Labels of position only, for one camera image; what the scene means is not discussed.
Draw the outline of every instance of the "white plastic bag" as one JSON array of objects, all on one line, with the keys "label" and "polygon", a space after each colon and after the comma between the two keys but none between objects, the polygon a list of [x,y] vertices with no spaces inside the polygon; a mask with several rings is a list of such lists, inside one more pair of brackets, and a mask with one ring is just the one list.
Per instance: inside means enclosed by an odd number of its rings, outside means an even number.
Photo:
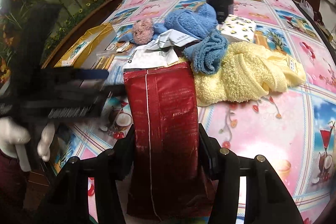
[{"label": "white plastic bag", "polygon": [[300,7],[314,20],[314,11],[308,1],[301,0]]}]

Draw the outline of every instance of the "finger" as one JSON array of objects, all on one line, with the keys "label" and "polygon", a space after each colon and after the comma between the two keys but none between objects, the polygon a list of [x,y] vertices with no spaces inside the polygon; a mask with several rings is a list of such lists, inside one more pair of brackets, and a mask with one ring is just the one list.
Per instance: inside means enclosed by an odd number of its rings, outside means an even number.
[{"label": "finger", "polygon": [[8,144],[25,144],[30,141],[28,130],[16,124],[10,117],[0,119],[0,135]]},{"label": "finger", "polygon": [[43,161],[47,162],[50,159],[50,149],[48,149],[47,154],[42,156]]},{"label": "finger", "polygon": [[48,123],[43,129],[41,134],[41,140],[37,145],[37,153],[40,157],[45,156],[48,153],[48,149],[53,141],[55,134],[55,126],[53,123]]}]

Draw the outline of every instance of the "yellow towel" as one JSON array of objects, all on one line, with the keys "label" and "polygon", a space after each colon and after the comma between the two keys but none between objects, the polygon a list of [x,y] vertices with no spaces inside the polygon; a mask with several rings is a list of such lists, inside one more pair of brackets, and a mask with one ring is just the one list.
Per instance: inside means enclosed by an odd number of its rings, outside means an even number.
[{"label": "yellow towel", "polygon": [[303,66],[289,55],[248,42],[229,45],[214,75],[194,73],[198,106],[219,101],[243,102],[285,92],[306,81]]}]

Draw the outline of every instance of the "red package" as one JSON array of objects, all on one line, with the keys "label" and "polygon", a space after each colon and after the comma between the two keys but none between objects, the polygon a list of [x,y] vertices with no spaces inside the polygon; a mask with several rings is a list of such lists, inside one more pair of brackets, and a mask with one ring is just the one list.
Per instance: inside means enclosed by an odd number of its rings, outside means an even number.
[{"label": "red package", "polygon": [[198,115],[188,63],[124,73],[135,129],[127,213],[146,219],[209,216],[215,196],[198,163]]}]

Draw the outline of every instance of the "blue towel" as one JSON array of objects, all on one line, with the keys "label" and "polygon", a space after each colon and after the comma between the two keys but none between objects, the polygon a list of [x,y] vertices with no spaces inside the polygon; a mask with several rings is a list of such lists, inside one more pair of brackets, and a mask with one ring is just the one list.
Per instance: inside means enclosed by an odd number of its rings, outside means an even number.
[{"label": "blue towel", "polygon": [[[161,33],[169,29],[175,29],[202,40],[217,24],[215,9],[209,4],[204,3],[195,12],[178,9],[168,13],[164,23],[153,24],[154,35],[152,39],[156,39]],[[118,41],[130,41],[134,43],[133,35],[129,32],[120,37]]]},{"label": "blue towel", "polygon": [[227,47],[227,39],[215,29],[203,41],[185,48],[183,54],[193,62],[194,72],[212,75],[218,71]]}]

